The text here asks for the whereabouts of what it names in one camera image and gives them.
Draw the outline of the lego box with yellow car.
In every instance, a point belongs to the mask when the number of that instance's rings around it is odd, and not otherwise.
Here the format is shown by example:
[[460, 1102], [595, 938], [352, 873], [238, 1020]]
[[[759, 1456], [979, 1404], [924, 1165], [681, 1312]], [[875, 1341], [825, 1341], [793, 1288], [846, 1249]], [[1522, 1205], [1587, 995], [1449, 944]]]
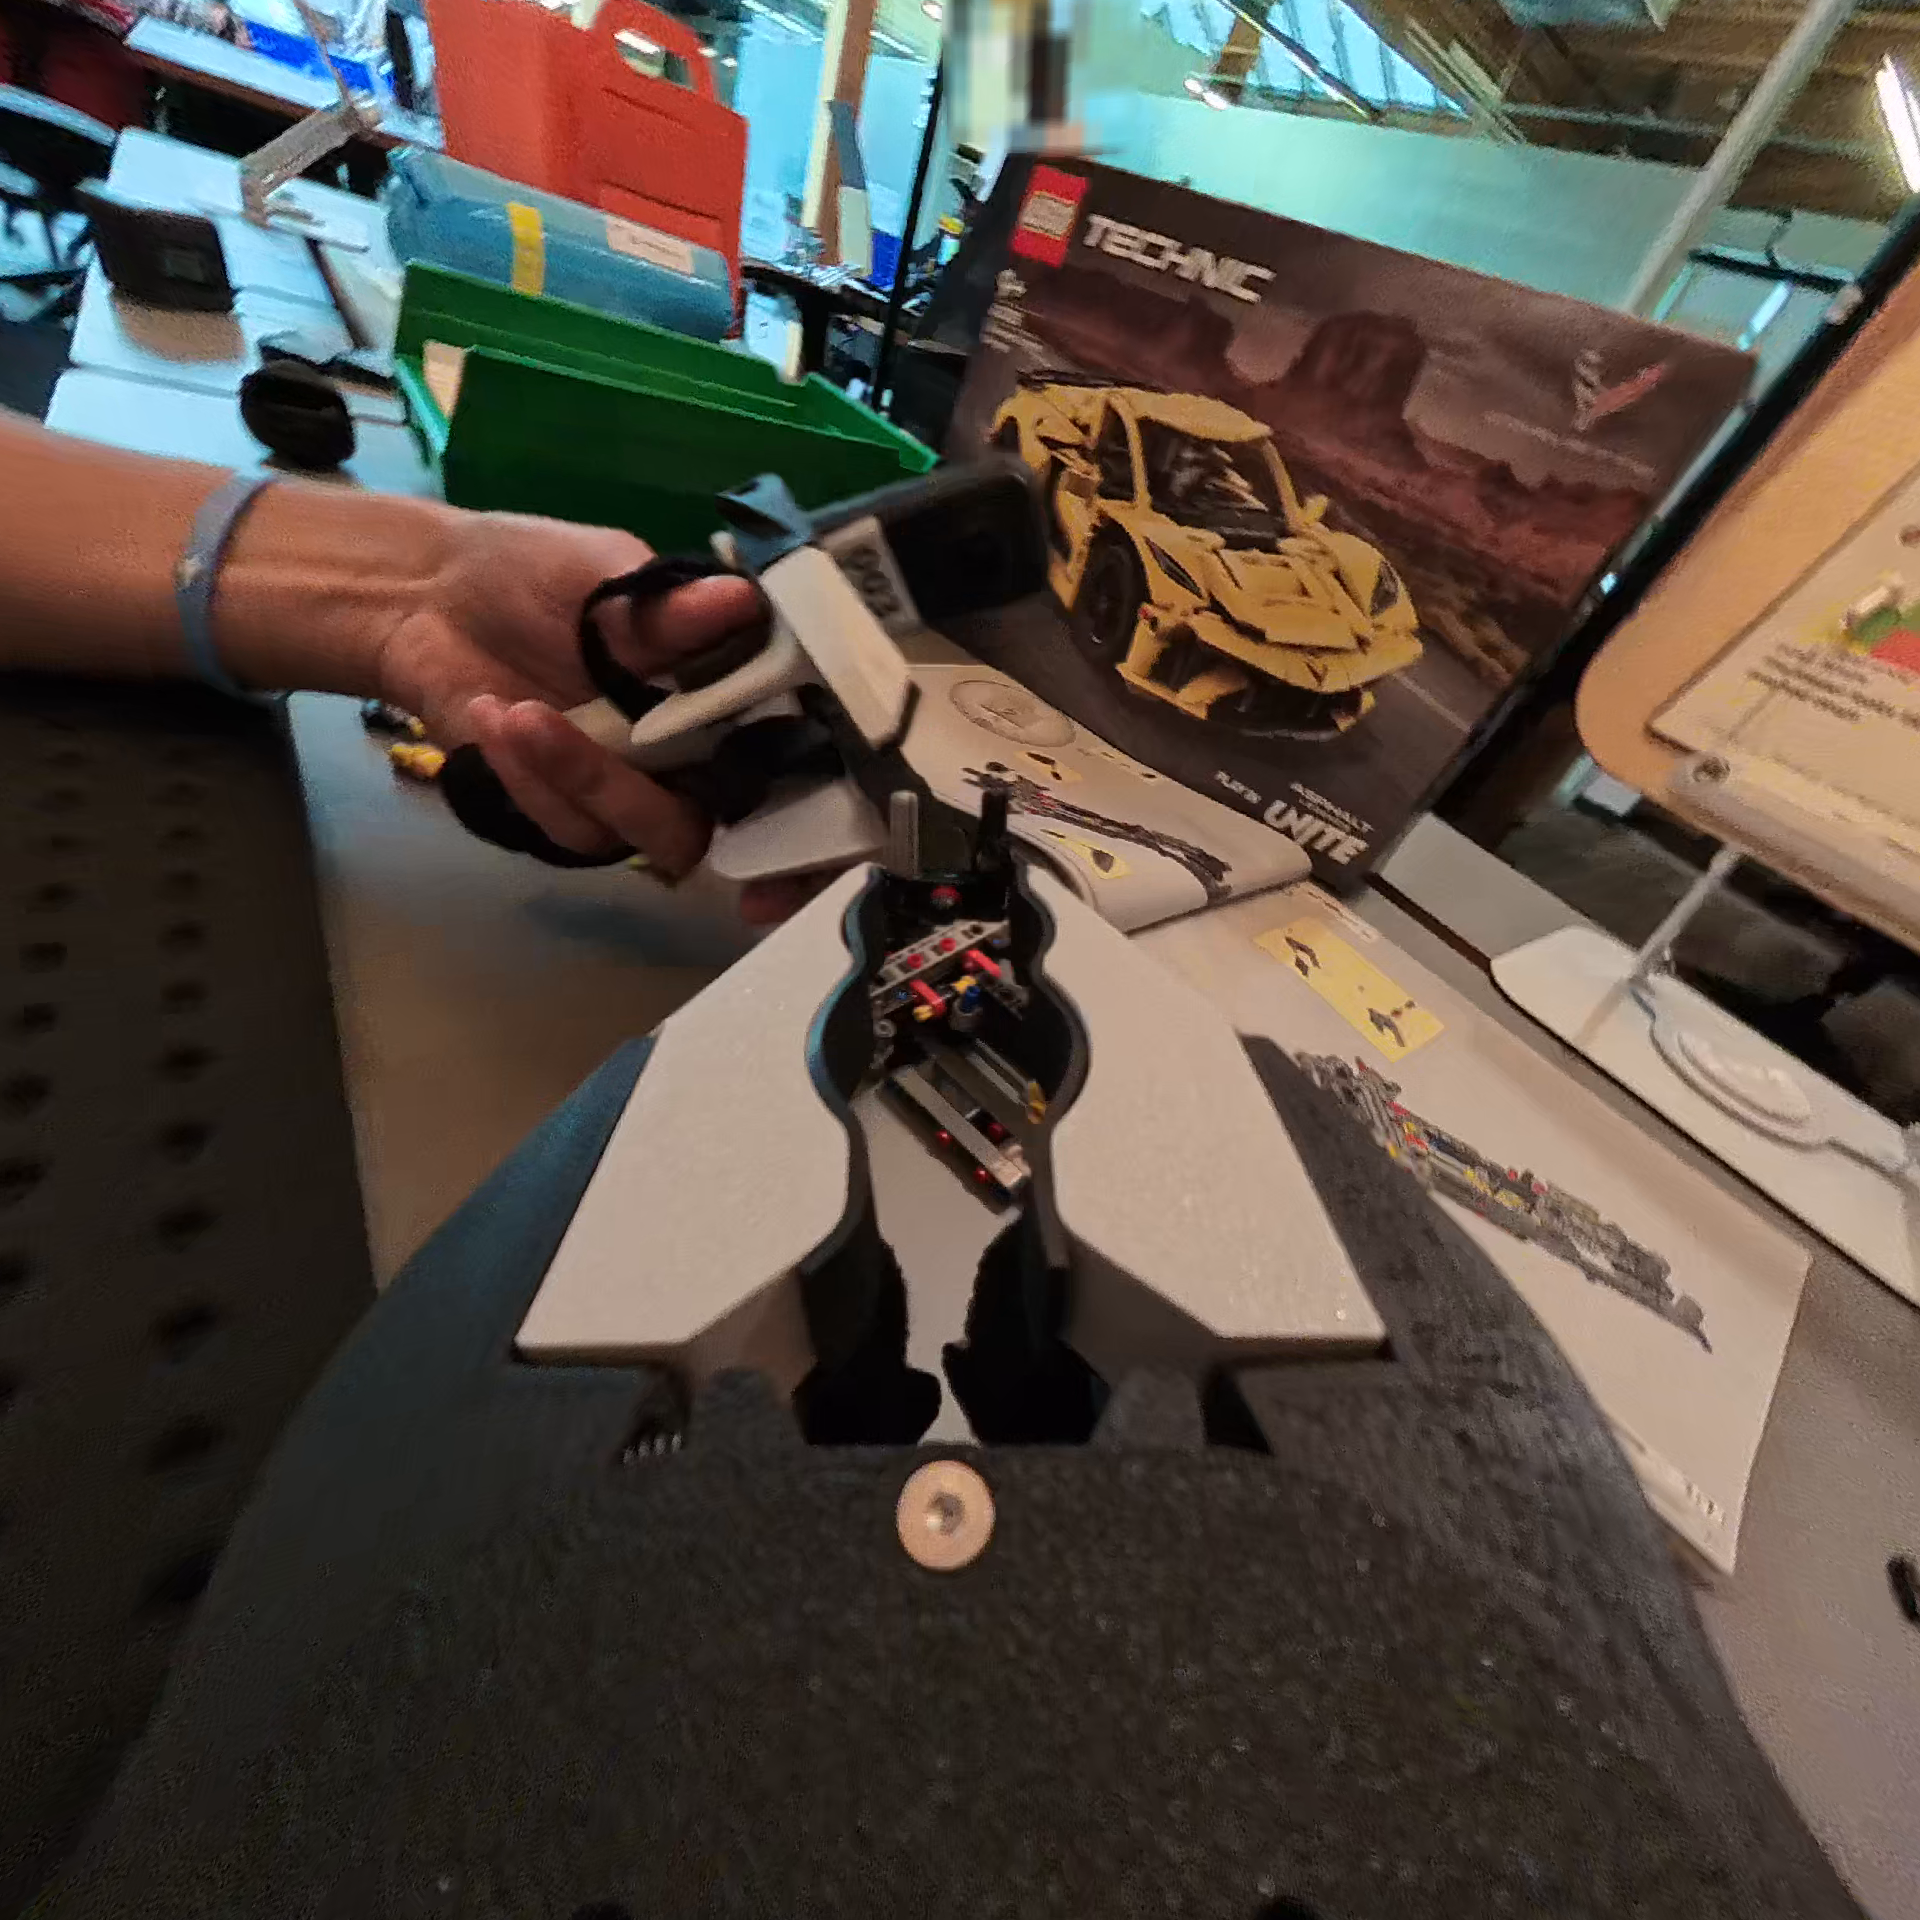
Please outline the lego box with yellow car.
[[1130, 175], [1011, 159], [949, 457], [1049, 583], [954, 642], [1359, 895], [1754, 390], [1754, 352]]

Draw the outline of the black perforated panel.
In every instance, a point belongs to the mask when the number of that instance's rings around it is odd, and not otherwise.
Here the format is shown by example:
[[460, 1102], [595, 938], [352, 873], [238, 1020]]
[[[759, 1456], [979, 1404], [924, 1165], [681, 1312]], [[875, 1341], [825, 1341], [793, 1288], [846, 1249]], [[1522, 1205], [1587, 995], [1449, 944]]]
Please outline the black perforated panel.
[[7, 1911], [106, 1802], [278, 1433], [369, 1300], [280, 712], [7, 673]]

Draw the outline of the white background table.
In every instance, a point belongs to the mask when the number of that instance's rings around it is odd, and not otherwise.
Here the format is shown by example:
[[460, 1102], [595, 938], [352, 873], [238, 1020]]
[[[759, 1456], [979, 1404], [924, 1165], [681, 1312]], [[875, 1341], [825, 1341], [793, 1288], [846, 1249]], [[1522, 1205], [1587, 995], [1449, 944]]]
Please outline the white background table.
[[[120, 128], [106, 175], [110, 206], [157, 215], [179, 237], [220, 237], [225, 313], [172, 313], [84, 270], [70, 373], [51, 431], [211, 457], [238, 473], [324, 479], [397, 494], [435, 494], [408, 411], [389, 373], [404, 266], [388, 206], [293, 175], [267, 196], [267, 222], [248, 222], [248, 168], [172, 137]], [[301, 351], [344, 400], [356, 445], [344, 465], [293, 465], [263, 445], [248, 414], [248, 381], [263, 351]]]

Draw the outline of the black box device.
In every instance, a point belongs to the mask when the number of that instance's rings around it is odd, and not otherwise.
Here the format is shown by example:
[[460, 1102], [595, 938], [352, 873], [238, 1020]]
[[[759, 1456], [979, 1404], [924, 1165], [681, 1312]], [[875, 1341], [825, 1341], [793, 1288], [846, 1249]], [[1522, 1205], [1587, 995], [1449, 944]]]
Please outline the black box device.
[[211, 215], [129, 199], [106, 175], [84, 175], [72, 199], [114, 296], [157, 313], [230, 313], [225, 237]]

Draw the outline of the green plastic bin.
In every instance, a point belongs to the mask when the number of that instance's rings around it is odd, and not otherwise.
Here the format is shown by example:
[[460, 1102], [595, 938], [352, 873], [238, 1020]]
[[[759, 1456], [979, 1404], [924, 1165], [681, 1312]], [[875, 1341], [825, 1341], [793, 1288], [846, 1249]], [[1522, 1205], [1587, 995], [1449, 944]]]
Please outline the green plastic bin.
[[441, 488], [476, 513], [626, 526], [646, 544], [703, 544], [714, 494], [780, 479], [835, 507], [937, 473], [937, 454], [825, 381], [783, 381], [751, 352], [710, 373], [543, 370], [510, 351], [426, 343], [426, 400], [451, 403]]
[[535, 370], [615, 390], [663, 390], [674, 403], [714, 403], [759, 425], [801, 425], [807, 383], [664, 323], [615, 317], [548, 296], [517, 296], [476, 276], [404, 270], [389, 373], [423, 454], [448, 454], [463, 381], [486, 370]]

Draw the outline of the grey metal bracket stand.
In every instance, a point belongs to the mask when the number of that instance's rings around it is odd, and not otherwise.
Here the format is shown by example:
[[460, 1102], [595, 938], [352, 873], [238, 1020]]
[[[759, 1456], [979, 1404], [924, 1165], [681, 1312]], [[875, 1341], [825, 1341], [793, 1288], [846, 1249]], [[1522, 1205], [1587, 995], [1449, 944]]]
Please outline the grey metal bracket stand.
[[278, 139], [238, 159], [238, 222], [278, 227], [278, 222], [311, 222], [293, 199], [280, 199], [311, 168], [335, 159], [344, 145], [369, 145], [381, 137], [388, 112], [381, 89], [352, 85], [335, 105], [290, 122]]

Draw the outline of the flat lego instruction sheet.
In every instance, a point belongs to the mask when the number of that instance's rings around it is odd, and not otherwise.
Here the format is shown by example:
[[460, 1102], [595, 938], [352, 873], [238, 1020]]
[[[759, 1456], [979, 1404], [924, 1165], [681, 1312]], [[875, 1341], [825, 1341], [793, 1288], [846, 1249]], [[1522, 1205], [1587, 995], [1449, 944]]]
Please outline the flat lego instruction sheet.
[[1318, 885], [1141, 947], [1281, 1037], [1495, 1251], [1646, 1507], [1733, 1580], [1809, 1249]]

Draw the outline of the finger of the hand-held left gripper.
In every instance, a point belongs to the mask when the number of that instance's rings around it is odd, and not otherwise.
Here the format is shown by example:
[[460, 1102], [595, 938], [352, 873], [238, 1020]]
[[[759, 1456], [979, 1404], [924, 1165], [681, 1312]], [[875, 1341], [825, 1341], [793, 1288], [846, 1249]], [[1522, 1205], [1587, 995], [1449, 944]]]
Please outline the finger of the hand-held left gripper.
[[840, 873], [880, 853], [889, 828], [858, 781], [792, 781], [738, 828], [714, 828], [710, 873], [727, 885]]
[[840, 698], [868, 751], [897, 745], [914, 717], [914, 664], [858, 583], [813, 544], [770, 563], [770, 612], [801, 642], [813, 677]]

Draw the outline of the orange carrier box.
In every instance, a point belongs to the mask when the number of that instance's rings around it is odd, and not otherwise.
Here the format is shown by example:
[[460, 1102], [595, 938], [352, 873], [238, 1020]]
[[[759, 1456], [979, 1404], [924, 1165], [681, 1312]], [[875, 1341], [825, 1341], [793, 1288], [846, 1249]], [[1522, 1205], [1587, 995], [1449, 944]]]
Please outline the orange carrier box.
[[714, 252], [738, 276], [748, 117], [663, 5], [426, 0], [441, 145]]

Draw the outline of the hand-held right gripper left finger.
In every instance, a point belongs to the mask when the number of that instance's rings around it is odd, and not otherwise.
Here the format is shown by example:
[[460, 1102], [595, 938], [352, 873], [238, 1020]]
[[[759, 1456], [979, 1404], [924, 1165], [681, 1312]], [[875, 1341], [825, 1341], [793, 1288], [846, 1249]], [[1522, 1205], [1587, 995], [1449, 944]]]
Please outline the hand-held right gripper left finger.
[[517, 1333], [535, 1362], [770, 1378], [807, 1438], [889, 1438], [875, 1067], [880, 867], [840, 873], [646, 1037]]

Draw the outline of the long lego chassis assembly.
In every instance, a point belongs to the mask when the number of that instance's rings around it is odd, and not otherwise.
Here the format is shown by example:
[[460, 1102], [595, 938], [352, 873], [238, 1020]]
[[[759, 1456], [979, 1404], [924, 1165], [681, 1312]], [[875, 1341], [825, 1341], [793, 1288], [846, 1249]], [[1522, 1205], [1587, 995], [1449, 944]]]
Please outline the long lego chassis assembly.
[[949, 820], [917, 790], [889, 792], [868, 1084], [991, 1211], [1030, 1201], [1030, 1136], [1049, 1110], [1016, 873], [1002, 792], [979, 820]]

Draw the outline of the light blue wristband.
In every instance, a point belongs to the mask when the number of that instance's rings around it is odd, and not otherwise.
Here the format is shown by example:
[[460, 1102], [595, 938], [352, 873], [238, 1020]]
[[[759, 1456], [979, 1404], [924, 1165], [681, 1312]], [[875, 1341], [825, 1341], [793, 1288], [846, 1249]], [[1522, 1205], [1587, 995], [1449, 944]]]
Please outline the light blue wristband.
[[250, 701], [250, 712], [280, 712], [290, 693], [267, 688], [248, 688], [215, 637], [215, 601], [220, 601], [220, 573], [225, 573], [225, 552], [238, 536], [238, 526], [250, 521], [250, 507], [278, 488], [278, 473], [225, 473], [189, 532], [182, 552], [172, 563], [172, 601], [179, 601], [179, 661], [182, 677], [225, 698], [225, 701]]

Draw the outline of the person's left hand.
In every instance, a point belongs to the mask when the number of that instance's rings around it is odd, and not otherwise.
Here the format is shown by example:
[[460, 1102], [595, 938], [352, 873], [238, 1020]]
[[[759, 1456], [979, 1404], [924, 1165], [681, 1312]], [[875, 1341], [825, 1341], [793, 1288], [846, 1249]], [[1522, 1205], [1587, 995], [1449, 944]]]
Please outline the person's left hand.
[[558, 853], [637, 853], [663, 882], [683, 882], [710, 820], [572, 720], [595, 698], [587, 592], [646, 570], [656, 552], [628, 532], [460, 507], [435, 507], [426, 532], [423, 583], [397, 586], [369, 693], [408, 712], [435, 745], [476, 745]]

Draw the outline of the blue wrapped package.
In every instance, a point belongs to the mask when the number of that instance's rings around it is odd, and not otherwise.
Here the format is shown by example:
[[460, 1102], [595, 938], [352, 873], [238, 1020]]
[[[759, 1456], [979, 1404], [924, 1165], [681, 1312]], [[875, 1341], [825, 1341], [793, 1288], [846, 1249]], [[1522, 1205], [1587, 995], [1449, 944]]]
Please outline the blue wrapped package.
[[381, 206], [404, 270], [423, 266], [695, 343], [736, 339], [738, 306], [722, 252], [663, 227], [543, 196], [426, 145], [388, 159]]

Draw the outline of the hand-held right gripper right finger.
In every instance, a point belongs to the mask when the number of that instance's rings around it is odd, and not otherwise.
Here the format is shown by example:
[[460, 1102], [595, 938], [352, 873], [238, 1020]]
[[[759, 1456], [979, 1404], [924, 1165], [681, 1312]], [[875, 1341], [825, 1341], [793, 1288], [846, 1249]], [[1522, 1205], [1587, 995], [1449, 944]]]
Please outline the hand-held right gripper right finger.
[[1032, 1017], [1062, 1031], [1022, 1222], [1016, 1433], [1088, 1438], [1130, 1378], [1369, 1362], [1391, 1323], [1283, 1123], [1271, 1037], [1030, 867]]

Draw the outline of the thick open lego instruction booklet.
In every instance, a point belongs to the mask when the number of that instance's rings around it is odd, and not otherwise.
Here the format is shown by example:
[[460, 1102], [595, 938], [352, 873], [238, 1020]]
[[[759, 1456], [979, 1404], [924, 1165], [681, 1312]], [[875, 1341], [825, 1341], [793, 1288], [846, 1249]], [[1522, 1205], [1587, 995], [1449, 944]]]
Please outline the thick open lego instruction booklet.
[[1112, 932], [1309, 882], [1298, 837], [1194, 792], [979, 661], [924, 661], [907, 767], [949, 814], [1011, 799], [1011, 837]]

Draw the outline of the black round object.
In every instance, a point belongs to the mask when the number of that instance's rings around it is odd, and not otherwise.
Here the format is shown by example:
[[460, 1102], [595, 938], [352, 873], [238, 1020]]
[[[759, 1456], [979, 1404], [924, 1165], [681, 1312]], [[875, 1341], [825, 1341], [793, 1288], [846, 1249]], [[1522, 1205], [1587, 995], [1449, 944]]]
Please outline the black round object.
[[329, 479], [356, 457], [352, 400], [309, 362], [263, 362], [238, 381], [238, 425], [278, 473]]

